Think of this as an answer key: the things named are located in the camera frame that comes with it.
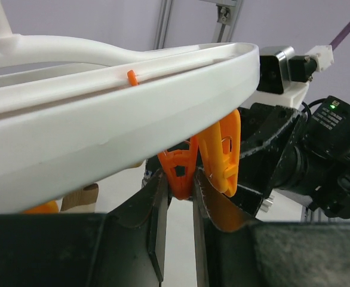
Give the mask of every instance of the orange plastic clip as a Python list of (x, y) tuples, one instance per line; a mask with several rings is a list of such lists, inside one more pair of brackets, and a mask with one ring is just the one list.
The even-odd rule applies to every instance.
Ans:
[[(163, 151), (158, 154), (173, 195), (179, 200), (188, 199), (191, 196), (197, 156), (198, 139), (196, 136), (191, 137), (189, 150), (177, 149), (175, 151)], [(184, 176), (176, 175), (175, 167), (177, 166), (185, 168)]]
[(130, 85), (132, 85), (132, 86), (139, 85), (139, 83), (137, 81), (137, 76), (135, 75), (135, 72), (133, 70), (129, 70), (127, 72), (127, 78), (128, 78), (128, 81), (130, 82)]
[(52, 200), (48, 203), (36, 206), (35, 208), (28, 209), (23, 213), (59, 213), (59, 209), (57, 202), (55, 200)]
[(204, 172), (212, 186), (228, 197), (237, 190), (240, 131), (240, 114), (236, 109), (197, 135)]

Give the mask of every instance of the white wall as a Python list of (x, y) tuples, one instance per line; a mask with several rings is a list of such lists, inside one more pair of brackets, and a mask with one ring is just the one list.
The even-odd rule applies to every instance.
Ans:
[(151, 50), (160, 0), (2, 0), (14, 33), (92, 39)]
[[(210, 42), (217, 19), (216, 7), (200, 0), (174, 0), (166, 47)], [(233, 42), (260, 48), (291, 45), (305, 53), (329, 44), (350, 21), (350, 0), (244, 0)], [(350, 35), (334, 53), (335, 65), (315, 74), (308, 102), (338, 96), (350, 103)]]
[[(259, 47), (291, 45), (304, 53), (329, 44), (350, 21), (350, 0), (244, 0), (233, 41)], [(350, 103), (350, 34), (334, 52), (335, 65), (314, 74), (307, 102), (328, 95)]]

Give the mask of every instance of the orange object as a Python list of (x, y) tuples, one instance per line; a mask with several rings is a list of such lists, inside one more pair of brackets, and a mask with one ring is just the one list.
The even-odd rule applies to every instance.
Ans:
[[(175, 151), (163, 151), (158, 154), (163, 171), (167, 175), (173, 195), (179, 199), (188, 199), (192, 192), (192, 180), (197, 165), (198, 139), (191, 137), (189, 150), (177, 149)], [(185, 167), (185, 175), (177, 176), (175, 167)]]
[(36, 206), (32, 209), (26, 210), (23, 213), (58, 213), (58, 205), (55, 200), (49, 201), (48, 203)]
[(240, 114), (236, 109), (197, 135), (204, 172), (212, 186), (228, 197), (237, 190), (240, 131)]
[(133, 70), (129, 70), (127, 72), (127, 78), (128, 78), (128, 81), (130, 82), (130, 85), (132, 85), (132, 86), (139, 85), (139, 83), (137, 81), (137, 77), (136, 77), (135, 72)]

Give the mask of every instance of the white plastic tray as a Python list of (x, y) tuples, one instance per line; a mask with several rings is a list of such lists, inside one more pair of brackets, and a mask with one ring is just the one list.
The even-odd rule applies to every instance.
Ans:
[[(142, 161), (215, 123), (256, 90), (257, 46), (187, 50), (110, 68), (73, 64), (1, 76), (0, 213)], [(129, 86), (131, 69), (137, 87)]]

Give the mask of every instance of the metal bracket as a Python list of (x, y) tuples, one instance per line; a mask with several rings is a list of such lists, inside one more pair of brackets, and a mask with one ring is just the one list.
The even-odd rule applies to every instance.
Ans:
[(212, 43), (230, 42), (244, 0), (202, 0), (217, 6), (217, 23)]
[(275, 196), (271, 194), (267, 199), (264, 199), (263, 203), (261, 204), (260, 210), (265, 213), (268, 212), (269, 208), (272, 207), (274, 200), (275, 200)]

